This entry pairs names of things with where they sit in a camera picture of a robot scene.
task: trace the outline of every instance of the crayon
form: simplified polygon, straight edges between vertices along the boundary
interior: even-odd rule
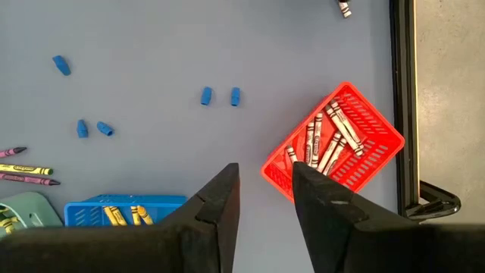
[[[21,153],[21,152],[25,151],[26,149],[27,149],[27,147],[17,147],[17,148],[13,148],[13,149],[8,149],[8,150],[5,150],[5,151],[1,151],[0,152],[0,158],[4,158],[4,157],[7,157],[7,156],[16,155],[18,153]]]
[[[23,175],[13,175],[0,172],[0,179],[9,180],[9,181],[17,181],[17,182],[26,182],[26,183],[34,183],[39,185],[46,185],[46,186],[55,186],[60,185],[61,182],[52,179],[45,179],[40,177],[28,177]]]
[[[349,119],[346,117],[345,114],[343,114],[343,111],[340,108],[339,103],[335,99],[332,99],[330,101],[330,106],[332,106],[333,110],[335,111],[336,116],[339,117],[340,121],[342,121],[343,126],[345,126],[347,128],[350,136],[353,138],[355,143],[357,143],[358,147],[360,149],[364,150],[364,145],[362,144],[361,139],[355,133],[355,130],[352,127],[352,125],[350,125]]]
[[[342,2],[341,0],[337,1],[339,2],[340,11],[342,12],[343,17],[347,18],[348,16],[350,16],[352,12],[350,11],[349,3]]]
[[[120,210],[117,207],[111,206],[109,207],[109,209],[111,210],[111,213],[113,214],[114,218],[116,219],[119,225],[128,225],[127,222],[124,220],[124,217],[121,214]]]
[[[332,157],[328,161],[327,166],[325,166],[324,171],[322,171],[322,174],[327,175],[332,170],[336,161],[339,159],[339,155],[343,151],[343,148],[346,145],[346,143],[347,143],[347,140],[345,138],[342,138],[339,141],[339,144],[336,146],[335,151],[333,151]]]
[[[153,220],[148,214],[148,212],[146,212],[146,209],[143,208],[142,206],[137,206],[137,208],[138,208],[138,214],[143,219],[145,224],[153,224]]]
[[[51,175],[54,172],[51,168],[9,165],[9,164],[0,164],[0,171],[19,172],[19,173],[25,173],[25,174],[44,174],[44,175]]]
[[[322,172],[325,169],[325,166],[328,163],[328,159],[330,159],[330,157],[332,156],[332,153],[336,148],[340,137],[342,137],[342,134],[338,131],[333,135],[332,140],[330,141],[330,144],[328,144],[327,150],[324,153],[324,156],[321,158],[320,164],[318,164],[317,171]]]
[[[320,152],[320,134],[321,134],[321,122],[324,119],[324,113],[318,112],[315,118],[315,132],[313,136],[313,152],[311,154],[311,166],[313,168],[318,167],[318,152]]]
[[[103,210],[105,211],[106,216],[108,216],[108,219],[111,222],[111,225],[117,226],[118,221],[116,221],[116,218],[114,217],[109,207],[103,207]]]
[[[286,152],[288,153],[289,160],[291,160],[292,163],[298,161],[298,159],[296,158],[295,150],[293,149],[293,147],[291,147],[291,145],[288,145],[286,147]]]
[[[350,133],[348,132],[345,125],[343,125],[339,117],[336,116],[335,111],[333,111],[333,109],[329,105],[325,106],[325,111],[330,116],[330,118],[332,119],[337,129],[339,129],[342,136],[347,140],[347,143],[354,150],[355,154],[358,156],[362,155],[363,154],[362,149],[357,145],[354,139],[350,136]]]
[[[4,228],[7,234],[12,234],[12,231],[15,230],[14,224],[12,224],[12,220],[5,217],[5,215],[3,214],[0,214],[0,227]]]
[[[308,166],[311,166],[311,155],[313,154],[313,133],[315,124],[313,120],[308,123],[306,127],[306,150],[305,150],[305,162]]]
[[[142,224],[142,219],[139,217],[138,208],[136,206],[131,206],[131,215],[133,216],[133,223],[135,225]]]

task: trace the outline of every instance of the table surface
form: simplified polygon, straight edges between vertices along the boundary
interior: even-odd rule
[[[29,147],[2,161],[52,167],[62,182],[2,181],[0,197],[37,191],[62,214],[101,193],[191,196],[239,162],[234,272],[312,271],[293,205],[259,169],[344,80],[393,121],[388,1],[350,5],[344,20],[335,0],[0,2],[0,145]],[[89,139],[77,138],[80,118]],[[361,194],[395,211],[395,162]]]

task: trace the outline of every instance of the pink crayon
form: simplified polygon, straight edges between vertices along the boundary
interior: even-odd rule
[[[0,152],[0,158],[4,158],[4,157],[7,157],[7,156],[11,156],[11,155],[16,155],[18,153],[25,151],[26,149],[27,149],[26,147],[17,147],[17,148],[1,151]]]
[[[34,184],[46,185],[46,186],[55,186],[55,185],[61,184],[61,182],[58,182],[52,179],[45,179],[40,177],[27,177],[23,175],[13,175],[13,174],[6,174],[2,172],[0,172],[0,179],[17,181],[17,182],[34,183]]]

